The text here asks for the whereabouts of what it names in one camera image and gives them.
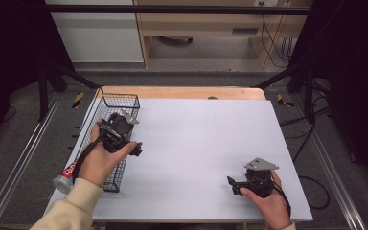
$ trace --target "person's right hand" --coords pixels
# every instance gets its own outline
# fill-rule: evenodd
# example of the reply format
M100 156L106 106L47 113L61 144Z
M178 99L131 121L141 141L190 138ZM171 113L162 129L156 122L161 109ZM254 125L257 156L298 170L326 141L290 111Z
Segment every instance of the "person's right hand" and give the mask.
M281 188L282 183L280 177L274 170L271 171L271 176L273 177L273 181ZM266 198L261 198L245 188L241 188L240 191L244 196L256 204L259 211L262 213L266 224L271 229L285 229L292 225L288 216L286 202L277 191L273 190L271 195Z

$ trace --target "person's left hand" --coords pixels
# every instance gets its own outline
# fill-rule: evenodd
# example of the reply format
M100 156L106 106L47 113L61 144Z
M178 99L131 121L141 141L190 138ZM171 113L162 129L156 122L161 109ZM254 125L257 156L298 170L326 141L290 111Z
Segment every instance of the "person's left hand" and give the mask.
M91 142L94 142L99 135L100 129L98 125L94 125L91 130ZM99 142L83 161L79 171L79 178L88 180L101 187L119 162L133 151L136 144L136 142L130 142L118 151L109 153L104 148L103 143Z

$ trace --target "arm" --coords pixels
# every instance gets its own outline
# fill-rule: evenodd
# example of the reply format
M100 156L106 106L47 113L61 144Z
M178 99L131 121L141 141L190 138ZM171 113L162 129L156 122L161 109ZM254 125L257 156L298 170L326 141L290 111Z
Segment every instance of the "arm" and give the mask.
M94 126L91 141L100 130ZM92 211L104 193L100 188L119 162L135 148L131 142L115 153L109 153L100 142L83 161L79 178L65 199L56 200L32 229L89 229L93 222Z
M272 170L271 175L273 181L282 186L280 177ZM288 216L288 209L283 197L275 190L266 198L261 198L252 191L241 188L241 193L256 204L259 211L262 213L268 227L273 230L293 230L295 224L291 222Z

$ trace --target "metal bar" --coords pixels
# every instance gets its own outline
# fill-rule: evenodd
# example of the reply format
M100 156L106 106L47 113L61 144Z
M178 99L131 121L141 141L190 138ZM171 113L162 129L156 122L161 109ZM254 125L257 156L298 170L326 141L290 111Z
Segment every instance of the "metal bar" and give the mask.
M291 97L295 102L300 114L304 115L301 96L291 94ZM305 125L307 129L310 129L311 125L309 124L309 122L306 121ZM315 130L312 133L312 143L316 149L315 152L317 153L318 160L321 163L322 168L324 169L324 173L330 182L331 188L333 189L333 194L335 195L336 200L338 201L342 213L345 216L345 219L348 222L349 226L351 227L351 229L355 230L366 229L364 222L361 219L359 212L357 211L357 207L352 201L351 196L346 190L346 187L343 184L339 173L336 171L332 160L330 159L324 145L321 142L321 139L318 136L318 133Z
M232 7L232 6L154 6L154 5L29 5L23 10L68 13L192 13L192 14L264 14L312 15L332 11L311 8Z
M0 192L0 218L8 205L14 190L17 187L17 184L20 181L20 178L23 175L23 172L26 170L26 167L29 164L30 159L34 155L35 149L46 129L47 125L49 124L52 116L57 108L58 101L61 97L61 94L55 93L53 99L51 100L50 109L47 113L47 116L42 122L39 122L32 134L31 138L29 139L28 144L23 149L21 155L19 156L16 165L13 167L11 174L9 175L5 185L1 189Z

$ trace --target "floor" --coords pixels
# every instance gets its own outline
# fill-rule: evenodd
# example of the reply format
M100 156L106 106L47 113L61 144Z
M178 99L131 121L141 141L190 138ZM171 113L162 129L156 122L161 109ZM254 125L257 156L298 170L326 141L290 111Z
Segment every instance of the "floor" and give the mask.
M149 68L140 64L99 65L102 68L78 65L78 71L99 84L248 87L284 69L273 64L261 68L251 51L250 42L242 37L194 37L190 44L161 37L154 41ZM276 65L284 64L275 56L273 59ZM51 180L64 167L75 145L94 90L68 77L65 79L69 85L66 92L53 93L49 88L50 98L57 106L43 133L35 133L41 125L37 121L37 85L31 84L11 96L11 109L0 126L0 207L5 208L0 209L0 229L28 229L41 217L54 189ZM302 116L304 97L300 93L289 94L288 81L285 78L264 90L280 123ZM84 99L79 108L71 108L81 91ZM283 103L278 102L279 95ZM320 92L315 92L314 98L315 110L324 110L316 116L313 133L301 153L297 152L311 125L302 120L282 126L314 216L314 221L297 226L299 229L368 229L368 171L351 161L349 147L334 124L332 112L326 108L326 99ZM38 142L35 149L27 148L31 141ZM30 158L24 156L25 152L32 153ZM19 157L27 161L19 172L21 178L16 179L12 169L21 168L17 163ZM249 224L249 229L263 229L263 226Z

